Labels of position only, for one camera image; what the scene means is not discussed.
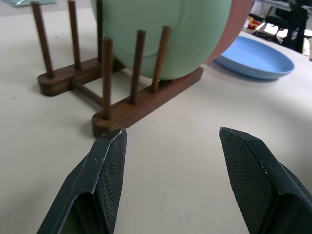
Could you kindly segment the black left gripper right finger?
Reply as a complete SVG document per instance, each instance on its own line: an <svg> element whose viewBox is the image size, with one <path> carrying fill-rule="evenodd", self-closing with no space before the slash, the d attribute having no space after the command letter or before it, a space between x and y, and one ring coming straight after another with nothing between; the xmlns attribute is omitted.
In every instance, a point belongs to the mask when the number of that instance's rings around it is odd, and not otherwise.
<svg viewBox="0 0 312 234"><path fill-rule="evenodd" d="M266 144L222 127L219 137L235 199L250 234L312 234L312 194Z"/></svg>

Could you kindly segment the wooden dish rack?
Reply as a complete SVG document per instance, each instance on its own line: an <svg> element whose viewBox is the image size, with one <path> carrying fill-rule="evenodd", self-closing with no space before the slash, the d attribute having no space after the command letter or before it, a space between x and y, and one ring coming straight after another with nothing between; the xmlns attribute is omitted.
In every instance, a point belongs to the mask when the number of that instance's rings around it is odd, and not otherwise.
<svg viewBox="0 0 312 234"><path fill-rule="evenodd" d="M56 70L52 67L41 6L37 1L33 1L31 7L46 68L46 72L38 76L40 92L45 96L54 97L76 89L91 102L98 105L100 111L92 117L93 135L95 137L100 137L109 131L119 128L132 126L194 85L202 76L203 69L197 68L181 78L174 80L160 79L171 32L169 26L164 26L157 50L152 84L140 90L138 83L146 33L143 30L138 30L136 34L130 95L117 103L112 103L112 74L121 71L124 65L113 56L113 41L103 36L103 1L96 1L97 57L81 61L78 43L76 2L75 0L68 0L74 64Z"/></svg>

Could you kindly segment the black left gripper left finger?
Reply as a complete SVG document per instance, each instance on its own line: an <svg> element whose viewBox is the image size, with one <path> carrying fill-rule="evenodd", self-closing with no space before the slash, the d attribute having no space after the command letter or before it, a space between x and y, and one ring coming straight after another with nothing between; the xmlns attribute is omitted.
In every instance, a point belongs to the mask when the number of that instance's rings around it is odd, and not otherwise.
<svg viewBox="0 0 312 234"><path fill-rule="evenodd" d="M99 137L69 173L36 234L114 234L127 130Z"/></svg>

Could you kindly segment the green plate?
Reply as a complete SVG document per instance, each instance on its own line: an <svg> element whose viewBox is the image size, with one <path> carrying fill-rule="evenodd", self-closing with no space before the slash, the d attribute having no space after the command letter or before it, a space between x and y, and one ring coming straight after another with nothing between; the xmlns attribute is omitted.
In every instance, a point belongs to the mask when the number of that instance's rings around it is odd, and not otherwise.
<svg viewBox="0 0 312 234"><path fill-rule="evenodd" d="M137 31L146 32L141 73L154 72L162 28L170 36L161 79L183 77L212 54L225 29L232 0L103 0L103 33L115 57L133 68Z"/></svg>

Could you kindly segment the black office chair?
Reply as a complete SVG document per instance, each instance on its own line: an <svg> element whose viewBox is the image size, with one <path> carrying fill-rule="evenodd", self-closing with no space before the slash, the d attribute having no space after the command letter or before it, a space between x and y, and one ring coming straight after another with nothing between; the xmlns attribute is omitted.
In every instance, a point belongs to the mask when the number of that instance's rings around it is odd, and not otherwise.
<svg viewBox="0 0 312 234"><path fill-rule="evenodd" d="M278 31L287 29L287 35L283 38L282 46L302 54L308 10L296 4L290 4L290 6L290 12L285 11L286 13L278 13L277 16L267 16L265 22L278 26Z"/></svg>

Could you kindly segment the teal cloth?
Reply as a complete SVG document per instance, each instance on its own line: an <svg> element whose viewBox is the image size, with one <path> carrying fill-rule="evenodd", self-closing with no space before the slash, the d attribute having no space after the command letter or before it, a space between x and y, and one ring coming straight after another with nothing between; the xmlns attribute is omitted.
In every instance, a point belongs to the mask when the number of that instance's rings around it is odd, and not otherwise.
<svg viewBox="0 0 312 234"><path fill-rule="evenodd" d="M30 6L32 2L39 3L40 5L50 5L57 3L57 0L2 0L2 1L13 7Z"/></svg>

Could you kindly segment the pink plate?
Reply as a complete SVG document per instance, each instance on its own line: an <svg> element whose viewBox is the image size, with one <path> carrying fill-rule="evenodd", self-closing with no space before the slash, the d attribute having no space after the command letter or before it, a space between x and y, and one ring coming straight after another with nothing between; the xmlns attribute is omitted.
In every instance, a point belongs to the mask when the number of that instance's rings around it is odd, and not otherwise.
<svg viewBox="0 0 312 234"><path fill-rule="evenodd" d="M222 36L216 48L206 59L205 63L219 57L231 46L234 40L238 37L247 20L252 3L253 0L232 0L230 13Z"/></svg>

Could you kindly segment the blue plate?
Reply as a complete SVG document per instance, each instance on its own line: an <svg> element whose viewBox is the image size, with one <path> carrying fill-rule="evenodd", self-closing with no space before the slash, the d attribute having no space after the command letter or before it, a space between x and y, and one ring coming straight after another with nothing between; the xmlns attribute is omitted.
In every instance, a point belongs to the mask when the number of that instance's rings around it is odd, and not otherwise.
<svg viewBox="0 0 312 234"><path fill-rule="evenodd" d="M238 36L215 61L235 73L263 80L279 79L295 68L293 61L283 53L243 36Z"/></svg>

